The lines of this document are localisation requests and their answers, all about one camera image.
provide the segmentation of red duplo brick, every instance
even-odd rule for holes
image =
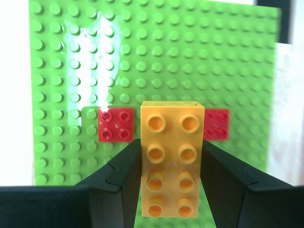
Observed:
[[[98,140],[100,142],[133,141],[133,108],[99,108]]]
[[[229,109],[205,109],[204,139],[227,140],[229,137]]]

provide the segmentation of yellow lego brick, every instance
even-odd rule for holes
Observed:
[[[198,102],[143,102],[143,216],[197,217],[204,115]]]

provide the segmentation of lego brick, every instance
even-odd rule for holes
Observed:
[[[143,100],[229,108],[214,144],[265,170],[279,18],[203,0],[29,0],[35,183],[75,184],[126,146],[98,141],[98,107],[134,108],[140,138]],[[136,228],[214,227],[203,190],[198,218],[137,215]]]
[[[206,108],[204,139],[227,140],[229,138],[229,109]]]
[[[198,102],[143,102],[143,216],[197,217],[204,109]]]
[[[98,140],[100,142],[131,142],[133,140],[132,108],[99,108]]]

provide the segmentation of lego stud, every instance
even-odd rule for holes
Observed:
[[[128,122],[131,119],[130,114],[123,111],[119,113],[119,120],[121,122]]]
[[[165,159],[165,149],[157,144],[151,144],[148,146],[147,158],[153,164],[159,164]]]
[[[196,160],[196,149],[190,144],[184,144],[178,150],[179,159],[184,164],[192,164]]]
[[[130,137],[130,132],[126,129],[120,129],[119,131],[119,138],[122,140],[126,140]]]
[[[103,121],[109,122],[112,120],[112,114],[109,112],[103,112],[101,118]]]
[[[160,198],[150,200],[148,214],[152,217],[159,217],[162,214],[163,201]]]
[[[101,131],[101,137],[105,140],[110,140],[112,138],[112,132],[108,128],[104,128]]]
[[[152,115],[147,120],[147,128],[154,132],[160,133],[166,127],[166,121],[162,115]]]
[[[148,176],[147,185],[151,191],[162,190],[163,175],[160,172],[152,172]]]
[[[179,190],[182,192],[191,192],[194,189],[194,178],[189,172],[182,172],[178,177]]]
[[[200,122],[194,115],[184,116],[180,121],[180,126],[185,133],[194,133],[198,130]]]
[[[178,202],[178,214],[182,218],[189,218],[193,212],[193,205],[189,199],[180,199]]]

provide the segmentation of green stud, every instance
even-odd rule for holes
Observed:
[[[175,79],[171,79],[167,82],[167,85],[170,89],[175,89],[178,85],[178,82]]]
[[[114,30],[112,29],[112,27],[108,26],[104,29],[104,34],[107,36],[107,37],[110,37],[112,38],[114,36]]]
[[[127,27],[124,27],[121,30],[121,34],[122,34],[123,38],[129,38],[131,35],[131,30]]]
[[[183,72],[185,72],[186,74],[191,74],[193,72],[193,66],[191,64],[185,64],[182,67]]]
[[[162,13],[155,13],[153,15],[153,20],[155,21],[156,24],[162,24],[164,21],[164,16]]]
[[[192,82],[190,80],[185,80],[181,84],[182,87],[185,89],[190,89],[192,87]]]
[[[71,93],[70,95],[70,101],[73,103],[77,103],[78,101],[80,101],[80,95],[77,93]]]
[[[60,6],[56,3],[50,4],[49,11],[55,16],[61,15],[62,13]]]
[[[37,152],[44,152],[47,150],[47,145],[44,142],[38,142],[35,144],[35,150]]]
[[[139,88],[144,88],[146,85],[147,85],[147,82],[145,79],[143,78],[138,78],[136,80],[136,85],[139,87]]]
[[[106,101],[107,103],[112,103],[112,102],[114,101],[113,95],[112,95],[112,94],[108,94],[108,95],[106,96],[106,98],[105,98],[105,101]]]
[[[162,71],[162,64],[159,62],[155,62],[152,64],[152,70],[159,73]]]
[[[40,158],[40,159],[36,160],[35,167],[37,167],[38,169],[45,168],[48,165],[47,162],[48,161],[46,159]]]
[[[35,32],[42,32],[44,30],[43,24],[41,24],[39,21],[32,21],[31,24],[31,29]]]
[[[141,23],[145,23],[148,20],[148,14],[145,11],[138,12],[137,20]]]
[[[87,128],[86,133],[90,136],[97,134],[97,128],[94,125],[91,125]]]
[[[80,11],[78,9],[77,6],[75,5],[71,5],[68,9],[67,9],[67,12],[70,16],[74,17],[74,18],[77,18],[79,17],[80,15]]]
[[[71,59],[69,61],[69,66],[72,68],[72,69],[79,69],[80,68],[80,62],[77,61],[76,59]]]
[[[51,66],[56,69],[59,69],[63,66],[63,62],[60,59],[56,59],[56,58],[51,59],[50,63]]]
[[[130,86],[130,79],[126,78],[126,77],[123,77],[119,80],[119,84],[124,87],[124,88],[127,88]]]
[[[81,149],[81,144],[79,142],[73,142],[73,143],[71,143],[71,145],[70,145],[70,150],[71,151],[77,152],[80,149]]]
[[[160,29],[156,29],[153,32],[152,36],[155,40],[161,40],[163,38],[163,31]]]
[[[64,162],[64,160],[61,159],[61,158],[57,158],[57,159],[55,159],[54,162],[53,162],[53,165],[54,165],[55,168],[61,168],[61,167],[64,166],[64,164],[65,164],[65,162]]]
[[[38,50],[38,51],[44,49],[44,43],[39,39],[32,39],[31,43],[30,43],[30,46],[32,48],[34,48],[35,50]]]
[[[77,25],[71,25],[69,27],[69,32],[75,36],[78,36],[80,34],[80,28]]]
[[[51,84],[55,85],[55,86],[59,86],[59,85],[63,84],[63,78],[61,76],[52,76]]]
[[[103,146],[105,151],[111,151],[114,148],[113,144],[110,142],[104,143]]]
[[[70,114],[71,118],[72,118],[72,119],[75,119],[75,120],[78,119],[78,118],[81,116],[80,111],[77,110],[77,109],[71,110],[71,111],[69,112],[69,114]]]
[[[72,166],[73,168],[79,167],[80,164],[81,164],[81,161],[80,161],[79,158],[73,158],[73,159],[71,160],[71,166]]]
[[[127,62],[127,61],[122,61],[121,63],[120,63],[120,65],[119,65],[119,68],[121,69],[121,70],[123,70],[123,71],[128,71],[128,70],[130,70],[130,63],[129,62]]]
[[[179,67],[177,66],[176,63],[170,63],[168,65],[167,69],[170,73],[176,73],[178,71]]]
[[[97,150],[97,144],[95,142],[90,142],[88,145],[87,145],[87,150],[88,151],[96,151]]]
[[[137,32],[136,32],[136,37],[138,38],[138,39],[146,39],[147,38],[147,36],[148,36],[148,32],[147,32],[147,30],[144,28],[140,28],[140,29],[138,29],[137,30]]]
[[[112,44],[106,44],[104,48],[105,53],[112,54],[114,52],[114,47]]]
[[[52,94],[52,101],[55,103],[59,103],[63,101],[63,94],[62,93],[54,93]]]
[[[47,116],[47,112],[43,109],[38,109],[33,112],[33,117],[37,120],[42,120]]]
[[[55,119],[55,120],[59,120],[61,119],[63,116],[64,116],[64,111],[59,109],[59,110],[53,110],[52,111],[52,117]]]
[[[37,86],[41,86],[45,83],[46,79],[44,76],[41,75],[35,75],[33,76],[32,82],[33,84],[37,85]]]
[[[43,7],[39,2],[33,1],[30,4],[30,11],[32,11],[35,14],[42,14],[43,13]]]
[[[153,49],[152,49],[152,55],[154,56],[162,56],[163,54],[163,49],[161,46],[155,46]]]
[[[156,89],[160,88],[162,86],[162,81],[160,79],[154,79],[152,80],[152,86]]]
[[[136,69],[140,72],[144,72],[147,69],[147,64],[145,62],[138,62],[136,64]]]
[[[36,57],[32,60],[33,62],[33,65],[36,67],[36,68],[43,68],[45,66],[45,61],[42,59],[42,58],[39,58],[39,57]]]
[[[105,18],[108,21],[112,21],[115,18],[115,13],[112,9],[108,9],[105,13],[104,13]]]
[[[65,177],[63,174],[56,174],[54,176],[54,183],[55,184],[62,184],[65,181]]]
[[[179,40],[179,38],[180,38],[178,31],[175,31],[175,30],[171,31],[169,33],[168,37],[173,42]]]
[[[140,45],[136,49],[136,53],[140,56],[144,56],[147,53],[147,48],[144,45]]]
[[[91,19],[96,19],[97,18],[97,11],[93,6],[87,7],[85,13]]]
[[[128,55],[131,51],[131,48],[128,44],[123,44],[121,47],[120,47],[120,53],[123,54],[123,55]]]
[[[78,86],[78,85],[80,85],[80,79],[78,77],[76,77],[76,76],[70,77],[69,82],[70,82],[70,84],[72,86]]]
[[[35,179],[36,185],[44,185],[48,182],[48,176],[45,174],[38,175]]]
[[[88,159],[88,160],[87,160],[87,165],[88,165],[89,167],[94,167],[94,166],[96,166],[96,165],[97,165],[97,159],[96,159],[95,157]]]
[[[70,128],[70,135],[72,135],[72,136],[79,135],[80,132],[81,132],[80,126],[72,126],[72,127]]]
[[[52,130],[53,135],[62,135],[64,133],[64,128],[62,126],[56,126]]]
[[[97,111],[93,108],[89,109],[86,113],[86,116],[90,120],[94,120],[97,117]]]
[[[130,96],[128,94],[121,94],[120,95],[120,101],[123,103],[123,104],[127,104],[130,102]]]
[[[138,94],[138,95],[136,96],[136,101],[137,101],[139,104],[142,104],[142,103],[145,101],[145,95]]]
[[[35,93],[33,94],[33,101],[35,102],[44,102],[46,100],[46,95],[44,93]]]
[[[37,126],[34,128],[34,134],[37,136],[43,136],[47,133],[47,129],[45,126]]]

